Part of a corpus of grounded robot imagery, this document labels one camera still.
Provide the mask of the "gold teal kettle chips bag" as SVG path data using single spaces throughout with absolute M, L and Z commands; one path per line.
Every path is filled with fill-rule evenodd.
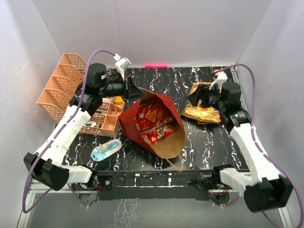
M 189 101 L 186 103 L 181 115 L 196 121 L 210 122 L 210 124 L 221 122 L 219 112 L 213 107 L 192 106 Z

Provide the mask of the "red brown paper bag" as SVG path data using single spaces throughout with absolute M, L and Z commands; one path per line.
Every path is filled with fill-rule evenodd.
M 147 97 L 137 100 L 130 108 L 118 116 L 123 133 L 127 138 L 145 148 L 155 156 L 165 159 L 172 167 L 181 172 L 183 170 L 183 165 L 177 166 L 172 162 L 172 159 L 175 158 L 178 158 L 180 161 L 182 160 L 181 152 L 185 146 L 185 128 L 178 109 L 171 97 L 154 93 L 143 88 L 142 90 L 147 94 Z M 167 124 L 172 124 L 175 127 L 176 132 L 164 139 L 160 139 L 157 144 L 148 144 L 142 138 L 143 133 L 140 131 L 135 115 L 138 111 L 139 105 L 158 99 L 162 100 L 165 106 L 168 107 L 173 114 L 174 120 Z

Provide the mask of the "orange honey dijon chip bag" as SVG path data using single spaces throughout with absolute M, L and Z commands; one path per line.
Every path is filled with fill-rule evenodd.
M 198 121 L 198 124 L 205 125 L 205 124 L 210 124 L 210 122 L 206 122 L 206 121 Z

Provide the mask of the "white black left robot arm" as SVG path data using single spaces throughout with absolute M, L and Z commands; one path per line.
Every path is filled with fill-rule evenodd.
M 124 72 L 130 64 L 128 59 L 120 59 L 109 76 L 103 64 L 87 66 L 83 82 L 78 85 L 52 134 L 35 153 L 25 155 L 24 163 L 28 169 L 25 188 L 31 179 L 53 190 L 74 183 L 82 183 L 89 190 L 97 186 L 98 178 L 93 175 L 92 169 L 83 165 L 63 166 L 62 161 L 81 128 L 102 105 L 103 98 L 121 96 L 129 102 L 146 96 L 130 77 L 125 76 Z

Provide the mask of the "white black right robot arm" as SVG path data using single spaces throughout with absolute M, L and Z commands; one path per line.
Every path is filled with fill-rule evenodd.
M 232 165 L 216 166 L 212 172 L 212 184 L 219 189 L 228 185 L 236 190 L 252 212 L 284 207 L 293 186 L 256 147 L 252 139 L 251 117 L 243 109 L 240 97 L 241 89 L 235 82 L 224 82 L 222 87 L 198 83 L 188 96 L 192 106 L 218 110 L 222 123 L 240 148 L 250 170 L 251 176 L 247 177 Z

